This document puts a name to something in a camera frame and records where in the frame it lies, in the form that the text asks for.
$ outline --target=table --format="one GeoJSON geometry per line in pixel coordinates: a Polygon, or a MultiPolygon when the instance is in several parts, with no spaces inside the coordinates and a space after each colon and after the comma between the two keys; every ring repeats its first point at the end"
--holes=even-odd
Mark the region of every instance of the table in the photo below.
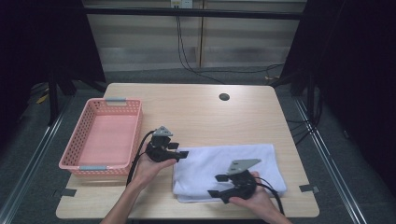
{"type": "MultiPolygon", "coordinates": [[[[316,217],[318,205],[291,138],[276,93],[272,87],[197,84],[110,84],[104,97],[142,100],[145,133],[162,125],[174,133],[181,147],[271,143],[288,191],[281,198],[287,217],[316,217]],[[219,96],[227,93],[228,101],[219,96]]],[[[162,170],[140,194],[130,215],[133,218],[251,219],[250,211],[233,204],[179,203],[172,193],[172,167],[162,170]]],[[[56,211],[59,218],[102,218],[125,188],[126,177],[107,179],[70,176],[56,211]]]]}

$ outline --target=black cable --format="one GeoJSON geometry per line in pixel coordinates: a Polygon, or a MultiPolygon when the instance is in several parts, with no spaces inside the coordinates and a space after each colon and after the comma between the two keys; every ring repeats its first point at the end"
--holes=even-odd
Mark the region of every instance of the black cable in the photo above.
{"type": "Polygon", "coordinates": [[[303,135],[303,137],[300,138],[294,145],[297,146],[299,145],[309,134],[311,134],[316,128],[314,127],[310,131],[308,131],[306,134],[303,135]]]}
{"type": "Polygon", "coordinates": [[[299,132],[299,133],[295,133],[294,135],[292,135],[291,137],[296,137],[296,136],[298,136],[298,135],[300,135],[300,134],[302,134],[302,133],[305,133],[306,132],[306,130],[302,130],[301,132],[299,132]]]}
{"type": "Polygon", "coordinates": [[[180,63],[184,67],[184,69],[194,73],[195,75],[197,75],[199,77],[206,77],[206,78],[212,79],[212,80],[214,80],[214,81],[216,81],[216,82],[218,82],[220,84],[225,84],[224,82],[222,82],[222,81],[220,81],[218,79],[215,79],[213,77],[204,76],[204,75],[200,74],[199,72],[194,71],[191,68],[191,66],[189,64],[189,61],[187,60],[186,52],[184,50],[183,38],[182,38],[182,35],[181,35],[180,17],[177,17],[176,20],[177,20],[177,51],[178,51],[178,58],[180,59],[180,63]],[[181,60],[180,44],[181,44],[181,49],[182,49],[182,52],[183,52],[183,55],[184,55],[184,59],[185,59],[186,64],[187,64],[188,67],[186,67],[186,65],[183,63],[183,60],[181,60]]]}
{"type": "Polygon", "coordinates": [[[285,216],[285,211],[283,210],[282,202],[280,201],[280,197],[277,194],[277,191],[272,189],[272,188],[270,188],[270,187],[268,187],[268,186],[266,186],[266,185],[264,185],[264,184],[257,183],[257,185],[261,186],[261,187],[264,187],[266,189],[269,189],[271,191],[271,193],[274,195],[274,197],[276,199],[277,206],[279,207],[279,212],[285,216]]]}
{"type": "Polygon", "coordinates": [[[271,189],[274,188],[274,187],[272,187],[272,185],[271,185],[267,180],[265,180],[265,179],[263,179],[263,178],[261,178],[261,177],[254,177],[254,178],[260,179],[260,180],[264,181],[265,183],[267,183],[267,185],[268,185],[271,189]]]}
{"type": "Polygon", "coordinates": [[[303,125],[304,125],[304,123],[301,123],[301,124],[299,124],[299,125],[297,125],[297,126],[295,126],[295,127],[293,127],[293,128],[290,128],[290,132],[292,132],[292,131],[294,131],[294,130],[300,128],[300,127],[303,126],[303,125]]]}
{"type": "Polygon", "coordinates": [[[137,162],[139,161],[140,156],[144,154],[144,153],[140,154],[140,150],[142,149],[143,144],[145,144],[145,141],[149,137],[149,135],[151,135],[154,132],[155,131],[149,131],[143,137],[142,142],[140,143],[140,146],[139,146],[138,150],[136,151],[136,155],[134,156],[134,161],[132,162],[132,166],[129,171],[128,178],[126,179],[126,186],[128,186],[128,184],[131,183],[132,176],[134,176],[134,169],[136,169],[137,162]]]}
{"type": "Polygon", "coordinates": [[[206,73],[206,72],[211,72],[211,73],[216,73],[216,72],[227,72],[227,73],[247,73],[247,74],[251,74],[251,73],[260,73],[260,72],[268,72],[271,69],[277,68],[281,65],[283,65],[284,63],[275,63],[275,64],[271,64],[268,65],[266,68],[261,69],[261,70],[256,70],[256,71],[231,71],[231,70],[206,70],[206,71],[199,71],[200,73],[206,73]]]}

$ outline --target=hand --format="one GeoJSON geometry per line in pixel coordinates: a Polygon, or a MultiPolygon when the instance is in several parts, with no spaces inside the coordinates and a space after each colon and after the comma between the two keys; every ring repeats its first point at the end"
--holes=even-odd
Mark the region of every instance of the hand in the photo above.
{"type": "Polygon", "coordinates": [[[169,167],[176,162],[175,159],[155,162],[152,161],[146,153],[143,153],[137,164],[136,171],[134,172],[133,181],[131,182],[137,181],[139,186],[143,189],[154,179],[161,169],[169,167]]]}
{"type": "MultiPolygon", "coordinates": [[[[259,173],[252,172],[254,177],[260,177],[259,173]]],[[[261,183],[259,178],[256,178],[257,183],[261,183]]],[[[230,203],[246,207],[251,210],[256,216],[262,218],[268,223],[290,223],[274,206],[267,191],[263,187],[257,187],[254,194],[247,200],[232,197],[229,199],[230,203]]]]}

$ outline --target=white towel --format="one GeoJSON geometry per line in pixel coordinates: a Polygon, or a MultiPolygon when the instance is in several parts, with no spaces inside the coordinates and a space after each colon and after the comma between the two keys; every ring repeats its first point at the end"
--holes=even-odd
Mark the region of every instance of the white towel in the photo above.
{"type": "Polygon", "coordinates": [[[279,195],[287,190],[277,168],[276,154],[271,144],[181,147],[177,151],[189,151],[188,157],[179,160],[174,168],[173,192],[181,203],[220,201],[212,198],[207,191],[233,188],[231,182],[218,182],[215,176],[226,175],[234,160],[262,160],[250,167],[249,171],[259,172],[260,177],[268,181],[279,195]]]}

